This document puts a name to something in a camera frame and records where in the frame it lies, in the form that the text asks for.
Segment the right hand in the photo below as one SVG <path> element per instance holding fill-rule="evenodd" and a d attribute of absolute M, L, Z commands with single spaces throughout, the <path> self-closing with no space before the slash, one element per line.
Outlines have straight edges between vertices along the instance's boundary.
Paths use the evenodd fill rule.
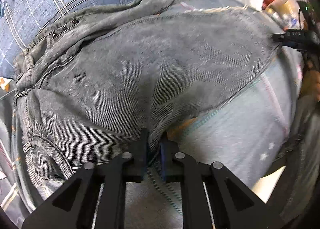
<path fill-rule="evenodd" d="M 300 97 L 313 96 L 319 102 L 319 57 L 312 53 L 304 53 L 303 81 Z"/>

